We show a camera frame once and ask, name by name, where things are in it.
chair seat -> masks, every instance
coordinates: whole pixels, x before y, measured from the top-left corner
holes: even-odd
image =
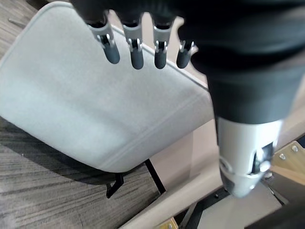
[[[213,118],[209,94],[168,62],[133,69],[123,33],[121,60],[101,46],[66,2],[42,8],[0,63],[0,115],[94,168],[124,172]]]

robotic arm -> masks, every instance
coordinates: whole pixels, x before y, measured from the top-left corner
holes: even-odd
[[[271,165],[283,120],[305,72],[305,0],[71,0],[101,43],[107,59],[120,56],[107,20],[123,24],[131,61],[143,67],[143,12],[153,20],[155,66],[166,64],[176,16],[181,45],[177,65],[191,60],[208,80],[227,190],[246,196]],[[194,43],[198,52],[191,57]]]

